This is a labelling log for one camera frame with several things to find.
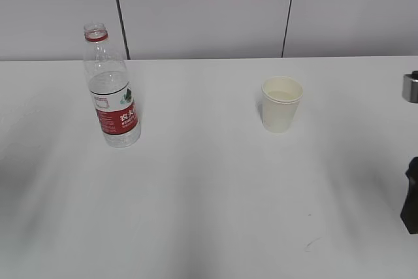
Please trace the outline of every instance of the white wall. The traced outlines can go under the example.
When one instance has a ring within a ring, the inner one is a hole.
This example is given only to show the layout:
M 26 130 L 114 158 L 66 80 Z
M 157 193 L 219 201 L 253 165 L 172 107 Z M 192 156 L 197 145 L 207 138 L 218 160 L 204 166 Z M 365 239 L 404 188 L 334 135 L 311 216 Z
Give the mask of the white wall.
M 289 0 L 120 0 L 132 59 L 278 57 Z
M 418 0 L 293 0 L 285 57 L 418 52 Z
M 120 0 L 133 59 L 278 57 L 289 0 Z M 115 0 L 0 0 L 0 60 L 80 59 Z M 417 0 L 293 0 L 285 57 L 418 54 Z
M 123 52 L 115 0 L 0 0 L 0 59 L 80 59 L 83 25 L 106 24 Z

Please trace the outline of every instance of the white paper cup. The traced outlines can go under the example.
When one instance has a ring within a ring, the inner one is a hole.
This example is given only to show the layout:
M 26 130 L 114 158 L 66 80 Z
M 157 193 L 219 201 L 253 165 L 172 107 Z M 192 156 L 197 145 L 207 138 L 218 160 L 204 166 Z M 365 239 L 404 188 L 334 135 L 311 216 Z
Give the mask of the white paper cup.
M 302 86 L 292 78 L 269 78 L 263 84 L 264 127 L 273 133 L 285 132 L 292 123 L 302 95 Z

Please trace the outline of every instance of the black object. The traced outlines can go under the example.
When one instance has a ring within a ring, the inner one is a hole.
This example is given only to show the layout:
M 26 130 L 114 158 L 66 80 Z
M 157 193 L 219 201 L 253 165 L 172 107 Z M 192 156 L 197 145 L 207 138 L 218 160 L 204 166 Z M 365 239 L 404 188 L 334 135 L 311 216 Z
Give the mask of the black object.
M 405 223 L 406 229 L 414 235 L 418 233 L 418 157 L 411 160 L 406 177 L 410 181 L 410 186 L 400 218 Z

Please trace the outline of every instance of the white table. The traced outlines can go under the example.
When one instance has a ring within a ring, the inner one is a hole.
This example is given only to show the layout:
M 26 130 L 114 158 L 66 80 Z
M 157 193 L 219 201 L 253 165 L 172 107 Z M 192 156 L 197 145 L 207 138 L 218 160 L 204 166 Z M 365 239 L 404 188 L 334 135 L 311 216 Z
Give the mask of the white table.
M 105 144 L 79 61 L 0 63 L 0 278 L 416 278 L 399 218 L 417 57 L 129 61 L 142 135 Z M 304 98 L 265 131 L 261 84 Z

